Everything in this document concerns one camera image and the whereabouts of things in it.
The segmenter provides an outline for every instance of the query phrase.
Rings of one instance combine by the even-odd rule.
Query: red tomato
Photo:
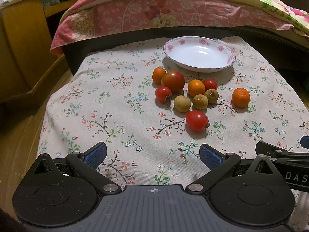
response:
[[[170,88],[172,93],[178,93],[184,87],[184,77],[179,71],[170,70],[162,77],[161,84]]]
[[[205,85],[206,90],[209,90],[209,89],[217,90],[218,89],[217,82],[211,78],[204,80],[203,83]]]
[[[160,86],[155,91],[155,96],[157,100],[159,100],[161,103],[166,104],[171,100],[172,92],[170,88],[166,86]]]
[[[186,115],[188,126],[196,132],[201,132],[209,127],[208,117],[200,111],[190,111]]]

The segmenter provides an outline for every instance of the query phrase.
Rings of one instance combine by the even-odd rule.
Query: wooden furniture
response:
[[[41,0],[15,0],[0,7],[0,103],[7,109],[40,106],[67,71],[64,55],[49,50],[61,16],[76,1],[44,9]]]

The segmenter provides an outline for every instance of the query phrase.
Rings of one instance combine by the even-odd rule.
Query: tablecloth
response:
[[[240,37],[222,39],[235,52],[236,61],[216,73],[176,66],[163,53],[167,40],[136,42],[87,56],[72,81],[50,97],[38,154],[65,157],[103,141],[108,153],[98,170],[122,187],[185,187],[209,171],[199,159],[203,143],[248,159],[255,158],[260,140],[290,152],[308,152],[300,146],[300,138],[309,133],[308,111],[284,78]],[[218,82],[219,100],[204,111],[211,123],[207,131],[192,132],[186,128],[185,113],[155,102],[158,85],[152,82],[152,72],[159,66],[184,75],[185,95],[192,79]],[[248,108],[231,103],[238,87],[250,92]],[[293,193],[296,205],[289,223],[302,231],[307,226],[309,195]]]

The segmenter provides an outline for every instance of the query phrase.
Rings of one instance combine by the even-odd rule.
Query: metal screw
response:
[[[103,189],[107,192],[114,192],[118,189],[118,186],[116,184],[106,184]]]
[[[233,155],[236,155],[236,153],[226,153],[225,155],[233,156]]]
[[[203,186],[201,184],[191,184],[188,187],[193,192],[199,192],[203,190]]]

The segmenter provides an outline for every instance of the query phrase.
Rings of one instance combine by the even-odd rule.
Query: wooden floor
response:
[[[304,75],[299,72],[278,71],[309,110],[309,93],[300,83]],[[67,84],[71,78],[71,72],[67,71],[50,95]],[[12,208],[12,196],[36,158],[48,98],[37,110],[12,114],[0,129],[0,207],[14,218],[16,215]]]

